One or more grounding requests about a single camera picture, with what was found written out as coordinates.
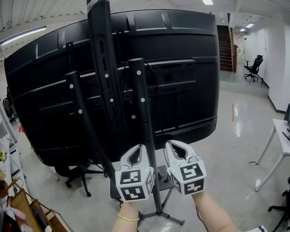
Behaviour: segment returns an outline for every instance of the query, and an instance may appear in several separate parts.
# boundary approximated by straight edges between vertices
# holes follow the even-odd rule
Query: metal pole
[[[149,108],[149,98],[147,92],[146,76],[145,76],[145,66],[143,58],[130,59],[129,72],[132,80],[133,89],[133,105],[136,106],[136,119],[140,123],[140,128],[142,131],[142,144],[146,146],[147,154],[149,158],[150,166],[154,168],[155,185],[153,187],[153,195],[156,205],[156,210],[158,214],[162,213],[161,200],[160,200],[160,189],[159,180],[157,173],[157,162],[156,153],[154,145],[153,129],[151,125],[151,116]]]
[[[66,74],[67,88],[70,90],[73,105],[75,107],[75,112],[87,137],[87,141],[90,145],[90,150],[88,154],[90,159],[97,158],[107,173],[108,177],[113,183],[115,182],[115,169],[107,157],[98,136],[92,126],[83,93],[80,86],[80,77],[78,71],[74,71]]]

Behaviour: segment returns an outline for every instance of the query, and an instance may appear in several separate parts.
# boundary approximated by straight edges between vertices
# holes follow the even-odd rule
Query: glossy floor
[[[226,209],[242,231],[260,225],[271,231],[281,217],[280,212],[269,213],[267,208],[284,203],[285,198],[281,193],[289,188],[287,178],[290,175],[290,158],[285,159],[260,192],[254,191],[256,179],[266,176],[280,153],[278,138],[275,136],[259,166],[248,162],[256,160],[265,146],[273,127],[272,119],[282,117],[273,111],[266,98],[221,90],[216,131],[208,138],[192,144],[205,162],[208,175],[206,191]],[[47,132],[41,136],[47,140]],[[87,176],[92,194],[88,198],[80,178],[72,182],[71,189],[64,185],[66,178],[56,181],[32,151],[23,133],[19,135],[18,143],[23,148],[22,165],[32,196],[60,212],[74,232],[111,231],[119,205],[110,198],[108,179],[97,174]],[[157,151],[157,162],[158,165],[165,164],[161,150]],[[143,213],[153,212],[153,198],[141,202],[140,210]],[[180,226],[163,217],[152,217],[141,223],[139,231],[205,231],[197,219],[191,197],[181,197],[174,190],[165,212],[186,220],[186,223]]]

